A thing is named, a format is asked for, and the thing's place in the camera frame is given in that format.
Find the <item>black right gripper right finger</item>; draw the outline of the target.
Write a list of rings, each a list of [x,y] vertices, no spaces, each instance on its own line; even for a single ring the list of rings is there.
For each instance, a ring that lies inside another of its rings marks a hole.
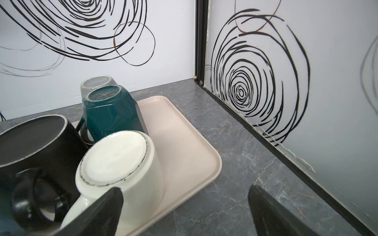
[[[259,236],[317,236],[260,186],[252,185],[248,203]]]

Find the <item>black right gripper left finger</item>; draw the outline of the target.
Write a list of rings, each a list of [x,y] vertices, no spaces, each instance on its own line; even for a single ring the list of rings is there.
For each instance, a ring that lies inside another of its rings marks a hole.
[[[98,199],[81,196],[67,213],[56,236],[114,236],[116,235],[123,194],[113,187]]]

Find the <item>white mug red inside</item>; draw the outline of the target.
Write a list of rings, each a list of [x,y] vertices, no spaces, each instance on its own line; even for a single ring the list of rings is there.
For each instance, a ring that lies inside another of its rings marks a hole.
[[[124,203],[120,222],[127,228],[146,222],[164,195],[164,177],[154,143],[147,134],[134,130],[119,131],[97,141],[80,161],[75,184],[80,197],[61,228],[113,187],[121,189]]]

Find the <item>blue butterfly mug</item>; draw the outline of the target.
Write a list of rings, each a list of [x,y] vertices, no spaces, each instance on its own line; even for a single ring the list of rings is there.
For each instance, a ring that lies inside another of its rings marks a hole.
[[[15,221],[10,205],[10,193],[1,189],[1,236],[26,236],[24,231]]]

